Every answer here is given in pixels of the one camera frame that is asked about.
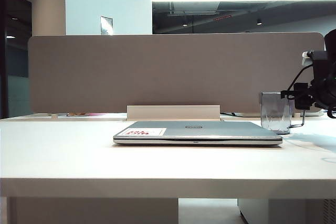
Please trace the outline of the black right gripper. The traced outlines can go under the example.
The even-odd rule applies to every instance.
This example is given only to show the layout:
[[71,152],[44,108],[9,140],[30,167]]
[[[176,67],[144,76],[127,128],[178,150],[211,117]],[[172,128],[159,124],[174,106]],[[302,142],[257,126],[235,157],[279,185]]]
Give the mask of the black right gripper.
[[282,90],[281,99],[294,99],[295,108],[298,110],[309,110],[313,104],[321,109],[335,111],[335,76],[328,76],[323,79],[311,81],[311,95],[309,94],[308,83],[297,82],[294,90]]

